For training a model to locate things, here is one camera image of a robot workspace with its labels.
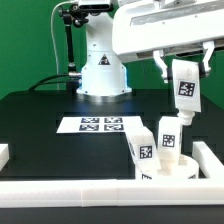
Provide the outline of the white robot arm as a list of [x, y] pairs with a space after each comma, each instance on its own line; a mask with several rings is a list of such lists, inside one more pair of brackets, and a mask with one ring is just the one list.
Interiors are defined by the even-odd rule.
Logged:
[[121, 65], [149, 58], [167, 79], [164, 56], [201, 52], [206, 76], [213, 51], [224, 47], [224, 0], [78, 0], [77, 10], [89, 19], [82, 84], [89, 96], [127, 91]]

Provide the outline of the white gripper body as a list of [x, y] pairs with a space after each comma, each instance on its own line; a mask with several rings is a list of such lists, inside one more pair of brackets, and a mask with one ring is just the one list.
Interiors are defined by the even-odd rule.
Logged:
[[139, 0], [119, 7], [112, 48], [126, 63], [197, 52], [206, 42], [224, 47], [224, 0]]

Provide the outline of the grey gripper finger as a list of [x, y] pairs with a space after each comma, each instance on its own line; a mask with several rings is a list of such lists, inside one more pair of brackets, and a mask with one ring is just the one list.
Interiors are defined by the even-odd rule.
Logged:
[[211, 67], [209, 66], [209, 61], [212, 57], [214, 49], [215, 49], [215, 44], [213, 41], [207, 41], [203, 43], [204, 58], [202, 60], [202, 68], [203, 68], [204, 76], [208, 76], [211, 71]]
[[157, 67], [161, 70], [161, 77], [165, 83], [168, 83], [168, 72], [167, 65], [164, 61], [164, 51], [163, 50], [155, 50], [153, 52], [153, 59], [157, 65]]

